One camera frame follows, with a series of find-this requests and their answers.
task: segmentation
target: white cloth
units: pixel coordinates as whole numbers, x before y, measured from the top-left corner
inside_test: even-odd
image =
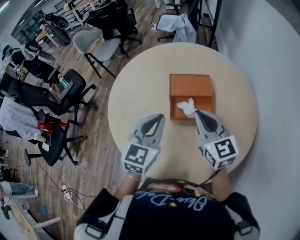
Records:
[[[11,187],[9,182],[0,182],[3,197],[11,196]]]
[[[4,97],[0,108],[0,125],[6,131],[16,130],[24,140],[33,139],[35,133],[42,134],[32,110],[8,97]]]
[[[196,31],[186,14],[162,15],[158,24],[158,30],[167,32],[176,31],[173,42],[196,43]]]
[[[184,114],[188,118],[194,118],[195,111],[197,109],[195,109],[194,100],[192,98],[190,98],[188,100],[188,102],[180,102],[180,103],[178,103],[177,107],[180,108],[181,110],[183,110]]]

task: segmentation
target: clothing on chair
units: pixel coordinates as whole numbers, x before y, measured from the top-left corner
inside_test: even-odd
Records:
[[[17,131],[24,140],[33,139],[35,133],[42,134],[32,110],[7,97],[0,108],[0,125],[6,131]]]
[[[157,24],[158,30],[175,32],[173,42],[196,43],[197,33],[186,14],[162,15]]]

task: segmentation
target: white tissue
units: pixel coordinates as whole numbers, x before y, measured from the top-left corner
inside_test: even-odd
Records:
[[[188,102],[180,102],[177,104],[177,107],[183,110],[183,113],[188,118],[194,118],[194,113],[197,109],[195,109],[194,100],[190,98]]]

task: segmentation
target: black t-shirt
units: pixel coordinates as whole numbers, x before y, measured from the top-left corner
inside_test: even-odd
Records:
[[[102,189],[77,225],[110,214],[117,204]],[[237,229],[225,205],[259,229],[246,197],[239,193],[218,202],[194,183],[148,178],[133,196],[120,239],[233,239]]]
[[[41,66],[36,60],[25,60],[25,57],[21,51],[16,51],[11,55],[11,61],[16,65],[21,65],[24,61],[24,67],[32,75],[37,76],[41,73]]]

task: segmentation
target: wooden floor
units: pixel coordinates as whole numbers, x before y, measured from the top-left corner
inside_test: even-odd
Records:
[[[172,39],[169,39],[158,43],[157,37],[163,36],[165,33],[155,33],[150,28],[148,29],[152,23],[157,23],[159,16],[163,13],[173,13],[172,10],[165,9],[163,1],[160,9],[156,9],[154,0],[131,0],[130,2],[134,5],[137,20],[136,27],[139,30],[139,34],[133,37],[143,39],[142,34],[144,33],[145,43],[130,55],[130,59],[115,56],[111,61],[105,63],[115,75],[118,75],[132,58],[146,49],[172,42]],[[84,26],[83,29],[94,30],[88,25]],[[99,43],[99,40],[93,43],[90,47],[91,51]],[[201,28],[198,31],[197,43],[204,44]],[[126,41],[125,43],[125,49],[128,53],[134,51],[138,46],[137,42]],[[56,62],[54,66],[60,65],[60,71],[63,74],[69,69],[74,69],[83,76],[88,86],[92,83],[97,86],[93,101],[98,105],[98,111],[95,112],[87,107],[82,107],[78,120],[81,126],[71,126],[68,131],[68,136],[88,136],[87,140],[75,142],[69,147],[74,160],[80,162],[78,166],[73,166],[67,156],[62,161],[69,184],[73,189],[85,195],[96,196],[101,188],[107,188],[110,192],[114,192],[124,177],[124,172],[120,166],[120,152],[113,141],[107,119],[107,103],[114,79],[103,69],[100,69],[100,66],[97,66],[102,76],[102,79],[99,79],[86,59],[77,53],[73,44],[67,47],[56,48],[50,43],[49,47],[45,49],[55,56]],[[61,118],[63,120],[72,118],[73,115],[72,113],[70,114],[65,114]],[[25,148],[29,153],[39,153],[36,145],[30,144],[20,138],[11,137],[4,133],[1,140],[2,147],[9,149],[8,164],[12,168],[22,165],[25,162],[23,156]],[[60,161],[53,167],[50,167],[42,158],[38,158],[32,160],[31,167],[25,165],[18,168],[18,176],[21,182],[31,183],[40,192],[38,198],[28,200],[30,211],[40,222],[61,216],[61,222],[46,227],[46,230],[59,240],[73,239],[75,224],[83,214],[83,210],[63,199],[63,194],[38,166],[37,161],[59,187],[67,184]],[[92,197],[84,197],[82,195],[80,199],[85,209],[93,200]],[[83,207],[75,196],[74,202],[81,208]]]

